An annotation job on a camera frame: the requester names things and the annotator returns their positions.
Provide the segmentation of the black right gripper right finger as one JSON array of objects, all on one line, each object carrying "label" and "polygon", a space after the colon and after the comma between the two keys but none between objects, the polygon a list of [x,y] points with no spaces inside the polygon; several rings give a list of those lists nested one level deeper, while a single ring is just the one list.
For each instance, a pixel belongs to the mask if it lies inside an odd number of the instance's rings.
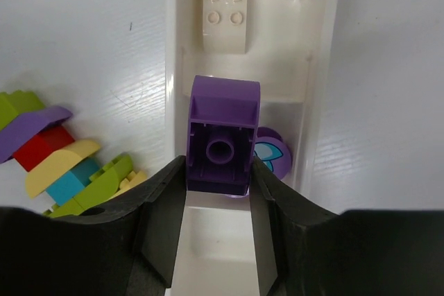
[{"label": "black right gripper right finger", "polygon": [[261,295],[442,295],[443,212],[334,214],[256,159],[250,211]]}]

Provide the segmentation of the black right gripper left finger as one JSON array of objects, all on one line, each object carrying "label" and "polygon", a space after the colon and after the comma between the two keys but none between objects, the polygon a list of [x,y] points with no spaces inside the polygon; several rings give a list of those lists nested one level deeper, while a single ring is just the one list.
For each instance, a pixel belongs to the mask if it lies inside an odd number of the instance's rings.
[{"label": "black right gripper left finger", "polygon": [[163,295],[187,189],[185,158],[78,216],[1,209],[2,295]]}]

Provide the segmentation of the multicolour lego tower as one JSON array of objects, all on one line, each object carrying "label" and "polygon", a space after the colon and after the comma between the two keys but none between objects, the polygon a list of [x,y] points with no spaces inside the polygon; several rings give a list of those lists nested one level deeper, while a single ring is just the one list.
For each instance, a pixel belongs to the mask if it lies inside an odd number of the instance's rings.
[{"label": "multicolour lego tower", "polygon": [[79,216],[148,179],[127,153],[100,166],[100,144],[75,139],[63,126],[72,115],[59,105],[47,107],[32,91],[1,93],[1,162],[13,159],[23,167],[30,198],[47,193],[54,200],[44,212],[50,218]]}]

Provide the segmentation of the purple round printed lego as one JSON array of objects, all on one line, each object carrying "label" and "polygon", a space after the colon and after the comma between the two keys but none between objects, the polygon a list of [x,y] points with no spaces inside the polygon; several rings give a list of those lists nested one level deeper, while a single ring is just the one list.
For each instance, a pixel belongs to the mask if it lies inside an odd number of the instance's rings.
[{"label": "purple round printed lego", "polygon": [[255,157],[280,180],[291,169],[291,151],[281,136],[270,128],[225,131],[219,146],[218,160],[222,169],[219,192],[224,195],[245,196],[248,193]]}]

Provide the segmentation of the purple sloped lego brick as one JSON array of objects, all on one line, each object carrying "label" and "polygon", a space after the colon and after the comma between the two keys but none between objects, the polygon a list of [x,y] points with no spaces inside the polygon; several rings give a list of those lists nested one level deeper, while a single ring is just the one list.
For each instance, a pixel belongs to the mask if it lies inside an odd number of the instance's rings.
[{"label": "purple sloped lego brick", "polygon": [[258,128],[260,96],[260,84],[255,81],[194,78],[187,128],[188,190],[222,194],[219,140],[228,130]]}]

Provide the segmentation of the white curved lego brick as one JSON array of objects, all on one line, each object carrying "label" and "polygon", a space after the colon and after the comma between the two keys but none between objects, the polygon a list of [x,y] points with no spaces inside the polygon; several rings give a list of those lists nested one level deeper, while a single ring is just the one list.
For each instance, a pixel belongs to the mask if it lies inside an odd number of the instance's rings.
[{"label": "white curved lego brick", "polygon": [[205,52],[244,54],[248,0],[203,0],[202,5]]}]

